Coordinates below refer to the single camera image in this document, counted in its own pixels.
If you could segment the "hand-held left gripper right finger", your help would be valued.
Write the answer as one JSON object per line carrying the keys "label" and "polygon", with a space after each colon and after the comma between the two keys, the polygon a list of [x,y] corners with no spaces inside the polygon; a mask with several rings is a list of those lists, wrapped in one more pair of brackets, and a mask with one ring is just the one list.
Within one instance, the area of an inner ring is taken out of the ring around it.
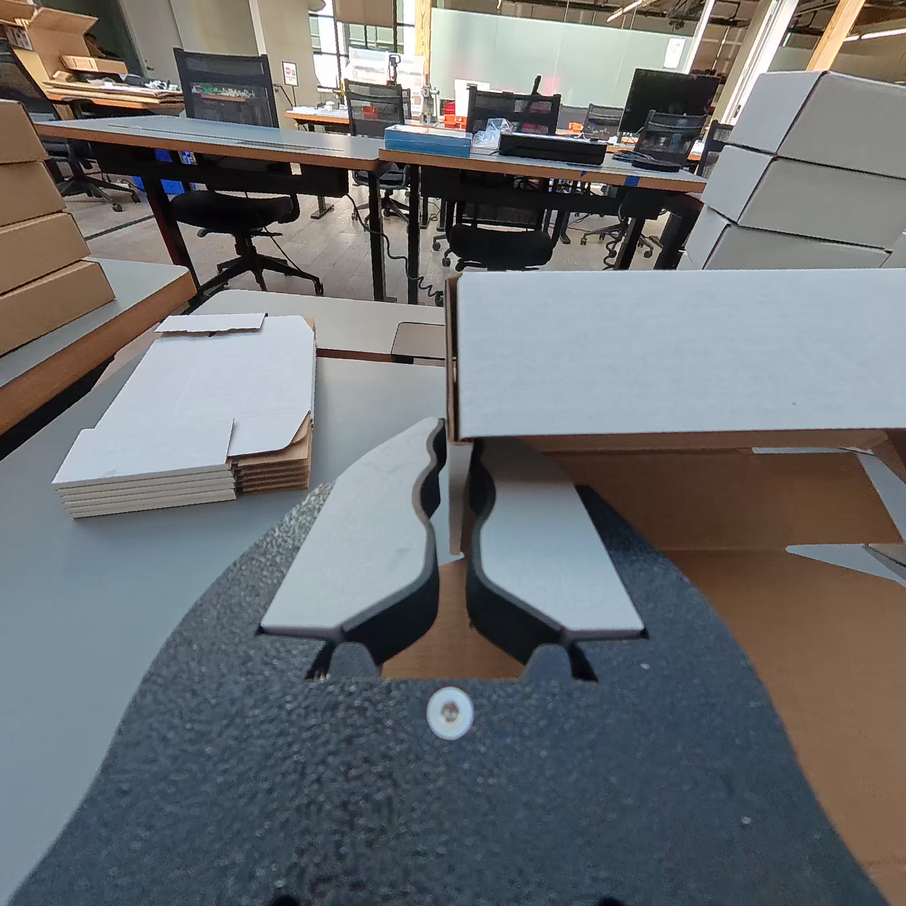
{"label": "hand-held left gripper right finger", "polygon": [[520,440],[483,440],[470,470],[466,605],[522,664],[535,650],[636,640],[644,623],[572,479]]}

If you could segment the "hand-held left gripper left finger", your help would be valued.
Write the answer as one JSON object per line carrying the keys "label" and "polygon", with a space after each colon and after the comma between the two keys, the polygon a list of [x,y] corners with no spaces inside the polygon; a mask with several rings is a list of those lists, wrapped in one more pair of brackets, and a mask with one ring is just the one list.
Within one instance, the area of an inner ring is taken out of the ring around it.
{"label": "hand-held left gripper left finger", "polygon": [[425,418],[349,466],[316,516],[260,629],[363,645],[385,663],[436,620],[431,516],[447,456],[442,418]]}

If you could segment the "white and brown cardboard box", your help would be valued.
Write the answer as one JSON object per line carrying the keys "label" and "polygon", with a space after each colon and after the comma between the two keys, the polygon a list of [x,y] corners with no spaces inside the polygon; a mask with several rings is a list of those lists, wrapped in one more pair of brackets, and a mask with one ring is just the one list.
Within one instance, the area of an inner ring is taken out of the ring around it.
{"label": "white and brown cardboard box", "polygon": [[465,557],[402,658],[475,717],[391,900],[904,904],[902,272],[468,275],[447,374],[451,459],[563,469],[644,636],[482,636],[450,466]]}

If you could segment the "white folded cardboard box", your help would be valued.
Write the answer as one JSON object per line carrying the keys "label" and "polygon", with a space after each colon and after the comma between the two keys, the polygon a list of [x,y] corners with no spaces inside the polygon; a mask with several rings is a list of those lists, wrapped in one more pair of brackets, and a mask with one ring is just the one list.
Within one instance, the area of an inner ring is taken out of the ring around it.
{"label": "white folded cardboard box", "polygon": [[905,88],[834,72],[761,74],[730,144],[792,161],[905,177]]}
{"label": "white folded cardboard box", "polygon": [[746,228],[892,250],[905,228],[905,181],[728,145],[701,195]]}
{"label": "white folded cardboard box", "polygon": [[743,227],[704,207],[678,270],[877,269],[887,250]]}

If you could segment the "flat blue box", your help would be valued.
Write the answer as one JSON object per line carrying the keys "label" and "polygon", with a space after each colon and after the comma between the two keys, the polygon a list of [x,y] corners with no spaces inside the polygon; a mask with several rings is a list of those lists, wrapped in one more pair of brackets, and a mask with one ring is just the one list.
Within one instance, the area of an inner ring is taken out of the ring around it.
{"label": "flat blue box", "polygon": [[473,135],[467,131],[408,124],[393,124],[383,133],[386,151],[452,158],[468,158],[472,141]]}

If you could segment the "stack of flat cardboard sheets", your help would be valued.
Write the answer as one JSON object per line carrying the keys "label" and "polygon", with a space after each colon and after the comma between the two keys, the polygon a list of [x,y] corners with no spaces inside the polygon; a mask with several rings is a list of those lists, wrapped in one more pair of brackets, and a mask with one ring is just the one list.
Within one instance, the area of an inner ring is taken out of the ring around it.
{"label": "stack of flat cardboard sheets", "polygon": [[52,487],[75,519],[306,489],[315,329],[299,315],[172,315]]}

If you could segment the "black mesh office chair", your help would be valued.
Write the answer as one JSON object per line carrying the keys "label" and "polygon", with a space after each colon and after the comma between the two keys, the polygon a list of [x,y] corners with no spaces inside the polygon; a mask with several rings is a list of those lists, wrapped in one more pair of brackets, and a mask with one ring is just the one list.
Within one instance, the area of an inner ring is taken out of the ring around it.
{"label": "black mesh office chair", "polygon": [[[540,77],[529,94],[492,92],[477,86],[468,89],[465,130],[475,140],[489,130],[492,119],[501,119],[512,131],[554,135],[561,105],[559,94],[538,92]],[[447,255],[458,259],[457,269],[468,266],[488,270],[525,270],[548,263],[555,246],[544,226],[546,212],[509,208],[477,199],[443,199]]]}
{"label": "black mesh office chair", "polygon": [[[688,154],[698,139],[706,117],[662,114],[651,111],[640,131],[639,141],[631,152],[618,152],[615,159],[633,167],[672,174],[684,171]],[[618,187],[604,184],[601,193],[608,200],[606,213],[617,216],[620,225],[615,238],[606,244],[604,269],[628,269],[641,241],[644,222],[656,220],[664,213],[671,219],[660,237],[662,256],[656,269],[675,268],[681,250],[701,210],[696,198],[684,193],[636,187],[629,177]]]}
{"label": "black mesh office chair", "polygon": [[[344,97],[353,136],[383,139],[387,127],[404,125],[411,116],[411,91],[398,84],[369,84],[346,78]],[[409,206],[395,200],[393,193],[409,189],[409,167],[391,163],[378,183],[383,191],[382,213],[408,221]]]}
{"label": "black mesh office chair", "polygon": [[[278,128],[277,103],[265,54],[236,55],[186,51],[174,48],[187,118]],[[232,236],[236,257],[218,265],[217,274],[199,287],[206,300],[227,283],[250,273],[260,290],[267,291],[264,273],[312,281],[317,296],[323,283],[288,262],[257,251],[254,237],[268,234],[275,224],[296,221],[300,214],[296,196],[239,197],[210,186],[188,190],[171,201],[176,221],[197,227],[200,234]]]}

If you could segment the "grey side table wooden edge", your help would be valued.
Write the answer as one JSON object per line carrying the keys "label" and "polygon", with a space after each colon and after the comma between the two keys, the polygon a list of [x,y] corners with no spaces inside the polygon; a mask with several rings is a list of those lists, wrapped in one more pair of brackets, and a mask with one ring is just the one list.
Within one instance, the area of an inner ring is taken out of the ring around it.
{"label": "grey side table wooden edge", "polygon": [[112,301],[1,360],[1,432],[6,433],[64,391],[103,369],[115,354],[194,296],[186,267],[96,259]]}

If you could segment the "grey office desk blue tape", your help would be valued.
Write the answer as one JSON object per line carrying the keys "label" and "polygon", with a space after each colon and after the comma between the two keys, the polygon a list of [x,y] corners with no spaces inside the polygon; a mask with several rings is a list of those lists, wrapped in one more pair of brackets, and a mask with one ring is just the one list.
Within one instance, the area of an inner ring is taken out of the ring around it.
{"label": "grey office desk blue tape", "polygon": [[704,177],[687,170],[661,174],[636,168],[607,155],[597,167],[556,161],[521,159],[498,154],[452,158],[382,150],[380,158],[410,169],[411,198],[436,198],[441,202],[477,199],[494,205],[544,210],[544,226],[554,240],[554,250],[573,214],[615,218],[606,213],[604,184],[622,186],[627,177],[636,187],[684,193],[700,201],[707,185]]}

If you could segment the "flat black case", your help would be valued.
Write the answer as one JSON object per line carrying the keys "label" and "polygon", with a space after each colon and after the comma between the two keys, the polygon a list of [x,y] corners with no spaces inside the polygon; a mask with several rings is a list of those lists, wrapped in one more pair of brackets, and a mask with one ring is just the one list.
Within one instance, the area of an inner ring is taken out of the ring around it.
{"label": "flat black case", "polygon": [[497,154],[521,159],[556,161],[587,168],[602,165],[607,148],[606,140],[515,131],[501,134]]}

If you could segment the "long grey office desk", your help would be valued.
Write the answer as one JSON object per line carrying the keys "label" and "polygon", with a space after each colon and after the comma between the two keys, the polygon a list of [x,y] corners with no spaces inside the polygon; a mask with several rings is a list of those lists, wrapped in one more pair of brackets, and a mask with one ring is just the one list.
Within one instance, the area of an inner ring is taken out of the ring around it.
{"label": "long grey office desk", "polygon": [[373,297],[386,301],[381,239],[379,175],[382,139],[258,127],[164,115],[37,121],[44,138],[88,142],[100,168],[138,176],[173,264],[187,268],[195,283],[192,302],[215,291],[202,289],[187,252],[163,180],[268,196],[344,197],[348,175],[367,175]]}

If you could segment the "black computer monitor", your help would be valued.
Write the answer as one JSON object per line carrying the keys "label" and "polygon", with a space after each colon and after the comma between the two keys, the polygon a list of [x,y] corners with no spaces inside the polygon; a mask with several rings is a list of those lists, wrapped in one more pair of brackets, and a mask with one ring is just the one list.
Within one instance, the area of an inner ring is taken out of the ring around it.
{"label": "black computer monitor", "polygon": [[719,76],[636,68],[618,127],[619,135],[637,134],[649,113],[707,116],[721,86]]}

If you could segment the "wooden pillar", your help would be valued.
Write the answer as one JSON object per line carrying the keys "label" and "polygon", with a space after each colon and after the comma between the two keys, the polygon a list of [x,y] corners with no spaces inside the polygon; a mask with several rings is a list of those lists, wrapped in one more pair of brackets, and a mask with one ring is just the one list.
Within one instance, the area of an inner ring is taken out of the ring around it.
{"label": "wooden pillar", "polygon": [[808,72],[826,72],[832,68],[832,64],[841,50],[844,40],[853,29],[864,4],[863,0],[845,0],[837,3],[806,66]]}

